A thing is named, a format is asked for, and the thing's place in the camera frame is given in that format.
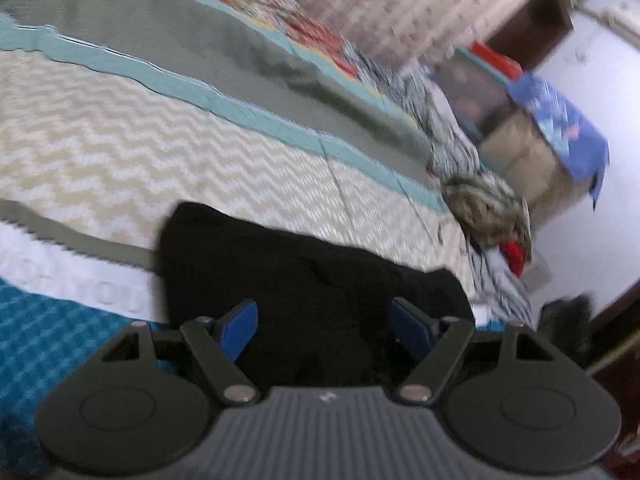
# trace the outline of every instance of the triangular cutout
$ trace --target triangular cutout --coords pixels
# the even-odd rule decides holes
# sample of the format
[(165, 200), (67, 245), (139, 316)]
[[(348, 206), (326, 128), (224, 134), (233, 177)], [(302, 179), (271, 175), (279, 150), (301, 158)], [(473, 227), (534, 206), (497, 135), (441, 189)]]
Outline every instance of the triangular cutout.
[(114, 361), (135, 361), (139, 358), (138, 334), (131, 333), (124, 336), (118, 345), (112, 348), (102, 360), (110, 363)]
[(528, 334), (518, 334), (516, 358), (520, 361), (553, 361), (554, 357)]

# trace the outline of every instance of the beige and white chevron pattern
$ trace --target beige and white chevron pattern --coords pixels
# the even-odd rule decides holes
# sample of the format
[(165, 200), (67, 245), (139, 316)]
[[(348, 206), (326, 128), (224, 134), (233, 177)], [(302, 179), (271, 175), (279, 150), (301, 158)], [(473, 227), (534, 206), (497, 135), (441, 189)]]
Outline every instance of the beige and white chevron pattern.
[(0, 197), (143, 248), (176, 202), (203, 202), (417, 269), (447, 266), (474, 293), (450, 213), (133, 80), (36, 53), (0, 52)]

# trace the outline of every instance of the black cloth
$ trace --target black cloth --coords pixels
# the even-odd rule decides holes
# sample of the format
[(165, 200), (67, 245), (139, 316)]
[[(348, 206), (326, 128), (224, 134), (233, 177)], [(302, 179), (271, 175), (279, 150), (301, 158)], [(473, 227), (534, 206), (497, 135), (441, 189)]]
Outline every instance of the black cloth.
[(473, 320), (448, 270), (420, 272), (203, 204), (178, 205), (156, 258), (174, 327), (197, 316), (219, 318), (245, 298), (257, 302), (258, 330), (237, 364), (261, 390), (376, 383), (380, 368), (410, 370), (415, 363), (407, 355), (381, 350), (396, 296), (434, 318)]

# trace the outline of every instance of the red object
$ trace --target red object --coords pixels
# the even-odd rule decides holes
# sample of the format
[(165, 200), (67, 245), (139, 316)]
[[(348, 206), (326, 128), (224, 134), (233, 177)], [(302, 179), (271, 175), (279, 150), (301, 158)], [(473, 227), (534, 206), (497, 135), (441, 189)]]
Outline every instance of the red object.
[(486, 61), (488, 64), (502, 72), (512, 81), (517, 81), (522, 77), (522, 74), (524, 73), (522, 71), (522, 67), (517, 62), (509, 57), (499, 54), (491, 47), (486, 46), (484, 43), (475, 41), (474, 44), (469, 47), (469, 52)]
[(517, 242), (505, 242), (500, 244), (500, 252), (507, 259), (511, 272), (520, 277), (526, 261), (522, 246)]

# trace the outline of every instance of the brown wooden furniture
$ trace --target brown wooden furniture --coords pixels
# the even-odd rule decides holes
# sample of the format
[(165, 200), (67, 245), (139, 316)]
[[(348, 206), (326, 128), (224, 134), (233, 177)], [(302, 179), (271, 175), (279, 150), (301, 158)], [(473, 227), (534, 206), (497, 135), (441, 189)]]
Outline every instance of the brown wooden furniture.
[(531, 71), (571, 30), (564, 0), (529, 0), (487, 44)]

